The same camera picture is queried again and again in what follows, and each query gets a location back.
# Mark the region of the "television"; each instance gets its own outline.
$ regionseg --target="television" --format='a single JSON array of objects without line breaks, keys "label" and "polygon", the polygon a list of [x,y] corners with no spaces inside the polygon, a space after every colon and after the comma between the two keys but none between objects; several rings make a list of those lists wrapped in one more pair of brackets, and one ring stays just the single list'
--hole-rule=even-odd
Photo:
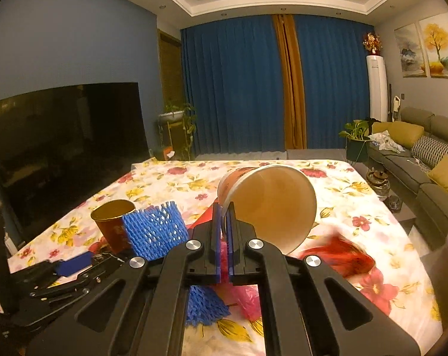
[{"label": "television", "polygon": [[137,83],[0,100],[0,189],[27,241],[149,157]]}]

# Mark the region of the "curtain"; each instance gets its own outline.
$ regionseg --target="curtain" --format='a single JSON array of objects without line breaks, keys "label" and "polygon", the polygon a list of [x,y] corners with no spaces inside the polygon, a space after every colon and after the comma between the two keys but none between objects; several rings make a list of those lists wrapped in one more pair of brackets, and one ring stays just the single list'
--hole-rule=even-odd
[{"label": "curtain", "polygon": [[285,149],[306,148],[305,90],[297,31],[292,15],[273,15],[282,63]]},{"label": "curtain", "polygon": [[374,27],[332,17],[295,15],[308,148],[343,148],[344,124],[369,117],[363,35]]},{"label": "curtain", "polygon": [[272,18],[240,17],[182,30],[195,153],[284,151],[283,81]]}]

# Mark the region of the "silver screw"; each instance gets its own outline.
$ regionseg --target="silver screw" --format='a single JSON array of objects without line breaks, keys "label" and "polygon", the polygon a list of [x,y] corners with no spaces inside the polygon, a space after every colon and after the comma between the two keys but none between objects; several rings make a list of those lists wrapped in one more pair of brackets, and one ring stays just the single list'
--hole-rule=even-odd
[{"label": "silver screw", "polygon": [[252,249],[262,249],[263,248],[263,242],[258,239],[250,240],[247,245],[250,246]]},{"label": "silver screw", "polygon": [[145,259],[142,257],[133,257],[130,260],[130,266],[132,268],[138,269],[141,268],[143,265],[145,265]]},{"label": "silver screw", "polygon": [[190,240],[186,242],[186,247],[189,250],[197,250],[201,247],[201,243],[198,240]]},{"label": "silver screw", "polygon": [[320,260],[320,258],[318,256],[308,256],[306,258],[306,263],[309,266],[316,267],[316,266],[320,266],[321,265],[321,260]]}]

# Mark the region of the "pink plastic bag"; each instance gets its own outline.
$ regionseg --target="pink plastic bag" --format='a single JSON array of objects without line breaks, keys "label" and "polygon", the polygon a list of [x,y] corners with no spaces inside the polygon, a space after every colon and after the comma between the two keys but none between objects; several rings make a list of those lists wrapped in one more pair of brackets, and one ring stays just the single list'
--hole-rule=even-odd
[{"label": "pink plastic bag", "polygon": [[226,288],[235,298],[247,320],[256,321],[262,317],[260,310],[259,289],[257,285],[234,286],[229,283],[227,270],[227,242],[221,242],[221,283],[227,283]]}]

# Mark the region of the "black and white patterned pillow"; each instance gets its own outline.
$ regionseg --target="black and white patterned pillow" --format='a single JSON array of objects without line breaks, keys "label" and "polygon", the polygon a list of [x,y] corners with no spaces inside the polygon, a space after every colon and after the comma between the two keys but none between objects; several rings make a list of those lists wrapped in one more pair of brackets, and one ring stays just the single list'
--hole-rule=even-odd
[{"label": "black and white patterned pillow", "polygon": [[448,143],[424,135],[413,144],[410,152],[414,157],[434,168],[445,155],[448,155]]}]

